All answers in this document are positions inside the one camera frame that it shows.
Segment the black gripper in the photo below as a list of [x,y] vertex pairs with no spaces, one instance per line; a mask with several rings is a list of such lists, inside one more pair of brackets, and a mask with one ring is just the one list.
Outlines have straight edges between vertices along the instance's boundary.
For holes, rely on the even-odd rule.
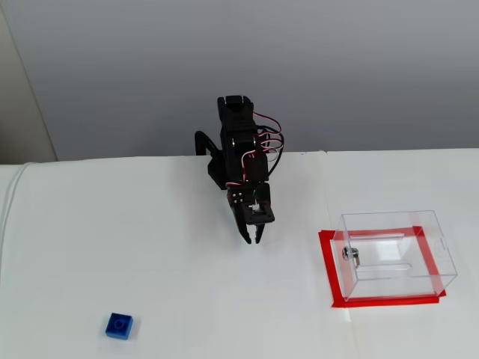
[[[227,199],[234,214],[239,234],[247,244],[251,244],[245,214],[247,206],[271,205],[270,186],[267,182],[227,182]],[[255,224],[255,243],[259,244],[265,229],[264,223]]]

